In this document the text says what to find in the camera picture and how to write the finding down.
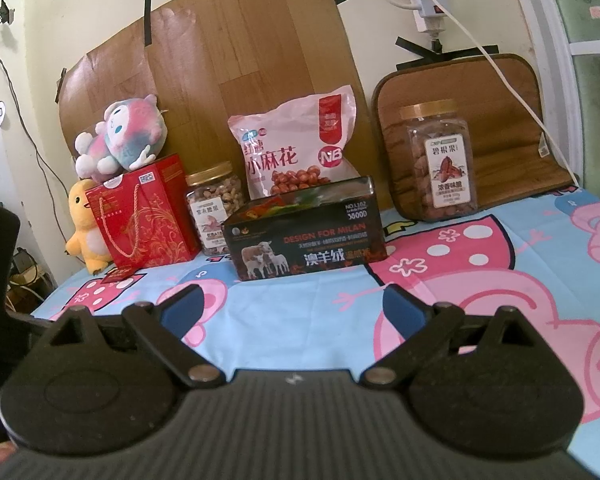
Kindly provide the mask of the person hand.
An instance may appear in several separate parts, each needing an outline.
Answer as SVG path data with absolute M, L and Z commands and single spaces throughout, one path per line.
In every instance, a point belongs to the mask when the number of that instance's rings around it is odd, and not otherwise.
M 0 443 L 0 465 L 5 463 L 10 456 L 18 451 L 18 446 L 12 441 L 4 441 Z

